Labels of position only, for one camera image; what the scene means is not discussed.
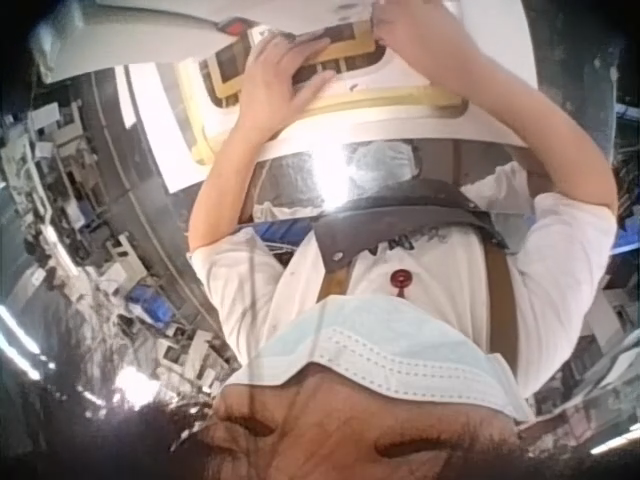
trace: person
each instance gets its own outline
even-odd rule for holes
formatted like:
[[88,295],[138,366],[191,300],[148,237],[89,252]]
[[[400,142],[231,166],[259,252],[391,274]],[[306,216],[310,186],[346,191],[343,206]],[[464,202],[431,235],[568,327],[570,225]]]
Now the person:
[[271,34],[252,52],[238,121],[189,224],[193,267],[243,364],[194,434],[216,452],[216,478],[434,478],[485,458],[473,452],[517,451],[516,422],[531,419],[523,399],[571,354],[604,274],[617,191],[588,134],[480,51],[442,1],[386,0],[373,20],[381,43],[510,127],[553,181],[532,200],[536,172],[514,162],[463,188],[483,210],[533,204],[536,223],[507,259],[517,358],[507,365],[489,345],[477,229],[440,225],[444,241],[357,252],[346,295],[319,303],[328,270],[318,234],[283,269],[253,230],[236,232],[260,150],[335,76],[295,91],[293,74],[329,42]]

